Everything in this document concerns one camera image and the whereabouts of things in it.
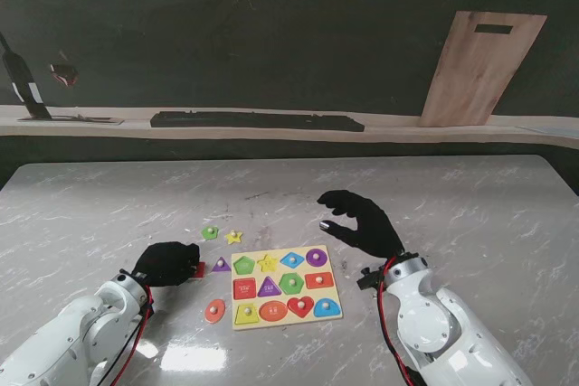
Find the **black glove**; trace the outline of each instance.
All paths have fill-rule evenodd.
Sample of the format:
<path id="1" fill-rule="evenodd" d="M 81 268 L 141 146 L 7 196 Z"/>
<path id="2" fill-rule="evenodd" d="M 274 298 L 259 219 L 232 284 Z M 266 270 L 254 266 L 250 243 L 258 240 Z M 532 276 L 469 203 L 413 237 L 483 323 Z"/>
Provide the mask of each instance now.
<path id="1" fill-rule="evenodd" d="M 198 264 L 199 246 L 168 241 L 146 248 L 131 274 L 143 285 L 168 287 L 191 278 Z"/>
<path id="2" fill-rule="evenodd" d="M 369 199 L 348 190 L 332 190 L 322 194 L 318 203 L 333 208 L 332 214 L 356 217 L 356 231 L 344 228 L 333 221 L 322 221 L 320 228 L 353 248 L 378 258 L 391 258 L 404 253 L 400 237 L 388 216 Z"/>

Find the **wooden puzzle board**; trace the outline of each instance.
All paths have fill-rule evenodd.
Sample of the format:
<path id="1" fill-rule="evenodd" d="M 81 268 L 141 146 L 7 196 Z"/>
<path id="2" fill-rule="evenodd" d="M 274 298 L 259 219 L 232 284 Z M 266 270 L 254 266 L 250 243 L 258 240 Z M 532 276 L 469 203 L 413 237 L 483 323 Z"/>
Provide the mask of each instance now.
<path id="1" fill-rule="evenodd" d="M 231 266 L 234 330 L 343 316 L 326 246 L 234 253 Z"/>

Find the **white marble surface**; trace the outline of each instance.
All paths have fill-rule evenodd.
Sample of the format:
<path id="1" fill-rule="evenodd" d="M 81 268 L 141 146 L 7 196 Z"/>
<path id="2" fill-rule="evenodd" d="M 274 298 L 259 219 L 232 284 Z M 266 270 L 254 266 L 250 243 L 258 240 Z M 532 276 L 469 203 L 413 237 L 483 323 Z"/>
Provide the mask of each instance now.
<path id="1" fill-rule="evenodd" d="M 157 289 L 157 314 L 120 384 L 403 385 L 359 270 L 379 260 L 318 229 L 326 190 L 374 199 L 537 385 L 579 383 L 579 201 L 537 156 L 23 166 L 0 192 L 0 360 L 149 243 L 235 251 L 327 244 L 344 318 L 249 332 L 203 312 L 227 274 Z M 243 243 L 201 241 L 208 223 Z M 392 313 L 394 299 L 385 300 Z"/>

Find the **yellow trapezoid puzzle piece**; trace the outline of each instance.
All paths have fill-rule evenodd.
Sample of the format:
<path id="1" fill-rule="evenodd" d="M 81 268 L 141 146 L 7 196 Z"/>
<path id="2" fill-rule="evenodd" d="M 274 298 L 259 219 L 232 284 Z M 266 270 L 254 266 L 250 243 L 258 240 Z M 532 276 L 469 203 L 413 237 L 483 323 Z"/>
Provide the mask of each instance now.
<path id="1" fill-rule="evenodd" d="M 278 265 L 278 259 L 273 258 L 266 253 L 265 257 L 259 259 L 257 263 L 261 266 L 261 271 L 275 271 L 275 268 Z"/>
<path id="2" fill-rule="evenodd" d="M 251 325 L 259 322 L 260 318 L 257 316 L 257 309 L 253 303 L 244 303 L 237 307 L 237 315 L 235 316 L 237 325 Z"/>

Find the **purple triangle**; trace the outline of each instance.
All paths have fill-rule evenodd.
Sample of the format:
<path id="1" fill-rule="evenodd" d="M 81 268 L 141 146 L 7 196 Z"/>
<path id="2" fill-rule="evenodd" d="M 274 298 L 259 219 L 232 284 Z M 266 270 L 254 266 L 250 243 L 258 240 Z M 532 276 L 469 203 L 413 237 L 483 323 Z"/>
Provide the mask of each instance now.
<path id="1" fill-rule="evenodd" d="M 257 293 L 257 297 L 279 296 L 280 294 L 280 288 L 275 285 L 275 282 L 273 282 L 269 276 L 267 276 L 261 284 L 261 288 Z"/>
<path id="2" fill-rule="evenodd" d="M 219 257 L 219 259 L 217 260 L 211 271 L 232 271 L 232 270 L 229 267 L 229 264 L 227 264 L 227 261 L 223 259 L 223 257 Z"/>

